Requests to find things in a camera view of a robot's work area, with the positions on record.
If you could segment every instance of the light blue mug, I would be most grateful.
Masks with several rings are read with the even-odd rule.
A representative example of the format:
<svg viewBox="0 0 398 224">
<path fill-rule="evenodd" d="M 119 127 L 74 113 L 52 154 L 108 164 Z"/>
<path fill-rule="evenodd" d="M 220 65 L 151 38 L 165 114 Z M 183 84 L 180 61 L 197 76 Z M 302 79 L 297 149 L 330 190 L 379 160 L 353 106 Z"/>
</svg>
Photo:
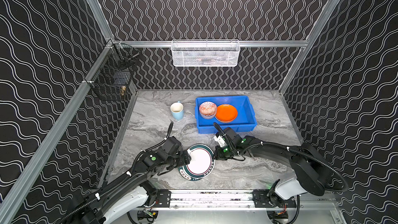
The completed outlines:
<svg viewBox="0 0 398 224">
<path fill-rule="evenodd" d="M 173 103 L 170 106 L 170 110 L 172 112 L 173 117 L 176 120 L 180 120 L 182 119 L 182 117 L 184 117 L 184 106 L 181 104 L 180 101 L 177 101 L 176 103 Z"/>
</svg>

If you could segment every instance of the orange plate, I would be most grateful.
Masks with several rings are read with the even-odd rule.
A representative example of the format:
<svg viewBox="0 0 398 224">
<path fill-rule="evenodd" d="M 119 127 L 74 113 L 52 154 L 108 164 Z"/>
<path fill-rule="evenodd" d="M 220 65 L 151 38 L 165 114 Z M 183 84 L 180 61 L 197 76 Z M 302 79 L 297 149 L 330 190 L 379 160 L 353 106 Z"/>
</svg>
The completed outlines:
<svg viewBox="0 0 398 224">
<path fill-rule="evenodd" d="M 236 119 L 238 111 L 234 106 L 228 104 L 222 104 L 217 107 L 216 118 L 220 122 L 229 123 Z"/>
</svg>

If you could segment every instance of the cup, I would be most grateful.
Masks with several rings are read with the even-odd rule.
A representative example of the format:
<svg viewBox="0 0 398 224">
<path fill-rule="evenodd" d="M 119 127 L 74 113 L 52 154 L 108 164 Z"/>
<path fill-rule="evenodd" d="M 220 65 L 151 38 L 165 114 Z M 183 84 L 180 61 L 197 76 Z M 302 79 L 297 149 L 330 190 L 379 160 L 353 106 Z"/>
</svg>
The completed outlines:
<svg viewBox="0 0 398 224">
<path fill-rule="evenodd" d="M 170 106 L 170 110 L 172 112 L 173 117 L 176 120 L 180 120 L 182 119 L 182 117 L 184 117 L 184 106 L 181 104 L 180 101 L 177 101 L 176 103 L 173 103 Z"/>
</svg>

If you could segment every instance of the gold object in basket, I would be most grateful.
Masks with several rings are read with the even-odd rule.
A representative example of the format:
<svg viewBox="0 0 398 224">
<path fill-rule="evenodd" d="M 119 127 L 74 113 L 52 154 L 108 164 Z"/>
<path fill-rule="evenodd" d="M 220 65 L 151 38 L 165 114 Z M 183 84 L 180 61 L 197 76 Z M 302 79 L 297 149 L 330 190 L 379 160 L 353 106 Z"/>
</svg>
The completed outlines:
<svg viewBox="0 0 398 224">
<path fill-rule="evenodd" d="M 124 96 L 124 94 L 126 93 L 126 89 L 127 89 L 126 86 L 121 86 L 121 87 L 120 87 L 120 95 L 121 95 L 121 96 Z"/>
</svg>

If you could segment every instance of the wavy patterned wallpaper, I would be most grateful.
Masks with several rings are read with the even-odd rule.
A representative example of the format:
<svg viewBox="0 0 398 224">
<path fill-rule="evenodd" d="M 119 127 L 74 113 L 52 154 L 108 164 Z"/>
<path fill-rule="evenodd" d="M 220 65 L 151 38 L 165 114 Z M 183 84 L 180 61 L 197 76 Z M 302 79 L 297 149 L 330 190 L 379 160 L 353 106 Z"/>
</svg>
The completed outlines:
<svg viewBox="0 0 398 224">
<path fill-rule="evenodd" d="M 347 223 L 398 223 L 398 0 L 341 0 L 286 92 L 306 142 L 349 181 Z"/>
<path fill-rule="evenodd" d="M 98 0 L 117 40 L 304 40 L 327 0 Z"/>
<path fill-rule="evenodd" d="M 0 202 L 105 43 L 85 0 L 0 0 Z"/>
<path fill-rule="evenodd" d="M 124 46 L 121 54 L 131 49 Z M 298 47 L 241 48 L 236 67 L 175 67 L 169 48 L 145 48 L 134 70 L 139 89 L 279 89 Z"/>
<path fill-rule="evenodd" d="M 12 223 L 53 223 L 73 196 L 97 188 L 128 104 L 89 92 Z"/>
</svg>

